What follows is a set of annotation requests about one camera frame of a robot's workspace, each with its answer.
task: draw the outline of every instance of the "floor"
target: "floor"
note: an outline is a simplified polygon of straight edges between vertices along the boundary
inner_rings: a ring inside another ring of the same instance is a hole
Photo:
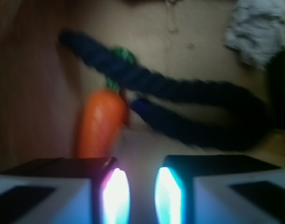
[[[264,72],[241,64],[223,45],[235,2],[181,0],[170,15],[164,0],[15,0],[0,8],[0,171],[34,158],[72,157],[86,98],[104,88],[101,74],[59,46],[62,28],[126,47],[140,64],[166,76],[229,81],[269,103]],[[221,109],[154,100],[190,119],[228,120]],[[164,157],[224,153],[185,146],[130,116],[113,155],[130,181],[130,222],[154,223],[153,186]],[[285,167],[285,131],[273,130],[246,154]]]

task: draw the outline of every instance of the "rope toy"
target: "rope toy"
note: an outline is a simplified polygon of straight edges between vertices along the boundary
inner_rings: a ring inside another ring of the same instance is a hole
[[[187,145],[242,151],[258,142],[271,128],[265,103],[249,90],[229,82],[175,80],[137,64],[130,64],[81,32],[65,30],[59,42],[85,65],[126,89],[175,103],[222,107],[241,122],[232,127],[204,125],[182,118],[146,99],[132,102],[131,109],[153,129]]]

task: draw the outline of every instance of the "light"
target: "light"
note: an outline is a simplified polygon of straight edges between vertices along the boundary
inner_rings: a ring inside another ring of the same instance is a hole
[[[103,183],[102,223],[126,224],[130,212],[130,190],[126,173],[114,169]]]
[[[184,197],[181,187],[181,181],[172,169],[159,169],[155,184],[155,207],[160,224],[183,222]]]

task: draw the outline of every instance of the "orange carrot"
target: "orange carrot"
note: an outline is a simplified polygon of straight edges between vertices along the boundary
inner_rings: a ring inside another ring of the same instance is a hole
[[[127,105],[116,93],[104,90],[90,95],[80,130],[78,158],[105,157],[122,128]]]

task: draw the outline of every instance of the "white cloth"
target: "white cloth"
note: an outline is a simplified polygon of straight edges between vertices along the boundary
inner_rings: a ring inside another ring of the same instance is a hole
[[[285,0],[238,0],[226,45],[241,51],[243,62],[264,69],[285,46]]]

